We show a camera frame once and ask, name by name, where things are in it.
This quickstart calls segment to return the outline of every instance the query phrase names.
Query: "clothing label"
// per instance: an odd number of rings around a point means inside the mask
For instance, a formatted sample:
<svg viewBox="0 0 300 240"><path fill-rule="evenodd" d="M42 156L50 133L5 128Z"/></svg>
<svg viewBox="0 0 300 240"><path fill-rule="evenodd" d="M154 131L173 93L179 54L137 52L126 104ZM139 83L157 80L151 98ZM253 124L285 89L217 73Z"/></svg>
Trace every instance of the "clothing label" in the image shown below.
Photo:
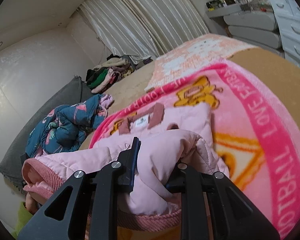
<svg viewBox="0 0 300 240"><path fill-rule="evenodd" d="M140 117L135 122L135 127L143 127L146 126L149 123L149 114L144 115L143 117Z"/></svg>

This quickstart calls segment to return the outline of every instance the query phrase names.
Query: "silver bolt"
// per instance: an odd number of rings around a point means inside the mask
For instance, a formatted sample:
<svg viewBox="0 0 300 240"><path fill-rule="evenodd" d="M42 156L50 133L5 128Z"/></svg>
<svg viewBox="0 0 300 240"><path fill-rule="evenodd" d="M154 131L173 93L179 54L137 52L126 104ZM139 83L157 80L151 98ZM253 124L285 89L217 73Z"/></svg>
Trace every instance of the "silver bolt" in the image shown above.
<svg viewBox="0 0 300 240"><path fill-rule="evenodd" d="M187 164L185 164L185 163L179 163L179 164L178 164L178 168L179 168L180 170L185 170L185 169L187 168Z"/></svg>
<svg viewBox="0 0 300 240"><path fill-rule="evenodd" d="M74 173L74 176L75 176L76 178L81 178L83 175L84 175L83 171L76 171L76 172Z"/></svg>
<svg viewBox="0 0 300 240"><path fill-rule="evenodd" d="M214 176L217 178L217 179L223 179L224 175L222 172L220 171L217 171Z"/></svg>
<svg viewBox="0 0 300 240"><path fill-rule="evenodd" d="M113 162L111 164L111 167L114 169L120 168L121 167L121 163L120 162Z"/></svg>

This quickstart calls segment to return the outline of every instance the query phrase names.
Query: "white chest of drawers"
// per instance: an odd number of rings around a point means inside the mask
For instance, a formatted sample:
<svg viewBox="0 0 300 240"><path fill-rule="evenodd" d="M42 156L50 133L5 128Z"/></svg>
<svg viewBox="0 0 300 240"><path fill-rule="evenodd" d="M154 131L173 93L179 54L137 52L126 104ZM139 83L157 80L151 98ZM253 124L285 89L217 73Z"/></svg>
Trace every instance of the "white chest of drawers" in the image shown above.
<svg viewBox="0 0 300 240"><path fill-rule="evenodd" d="M300 67L300 7L295 0L269 0L273 7L286 59Z"/></svg>

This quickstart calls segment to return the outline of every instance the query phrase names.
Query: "ceiling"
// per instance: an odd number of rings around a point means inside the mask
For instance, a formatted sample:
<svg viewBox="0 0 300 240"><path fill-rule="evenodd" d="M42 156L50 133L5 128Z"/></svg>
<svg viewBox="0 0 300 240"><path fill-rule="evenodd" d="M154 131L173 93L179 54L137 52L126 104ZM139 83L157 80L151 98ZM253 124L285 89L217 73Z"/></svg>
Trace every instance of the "ceiling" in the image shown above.
<svg viewBox="0 0 300 240"><path fill-rule="evenodd" d="M3 0L0 5L0 51L24 38L57 27L84 0Z"/></svg>

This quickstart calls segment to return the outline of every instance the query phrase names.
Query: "window curtain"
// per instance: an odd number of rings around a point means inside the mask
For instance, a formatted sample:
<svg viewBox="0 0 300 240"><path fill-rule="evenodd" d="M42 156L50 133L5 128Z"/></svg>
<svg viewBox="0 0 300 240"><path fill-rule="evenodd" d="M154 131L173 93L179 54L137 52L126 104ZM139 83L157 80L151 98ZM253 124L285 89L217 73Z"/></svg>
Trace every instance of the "window curtain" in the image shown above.
<svg viewBox="0 0 300 240"><path fill-rule="evenodd" d="M209 32L190 0L85 0L80 8L108 48L133 61Z"/></svg>

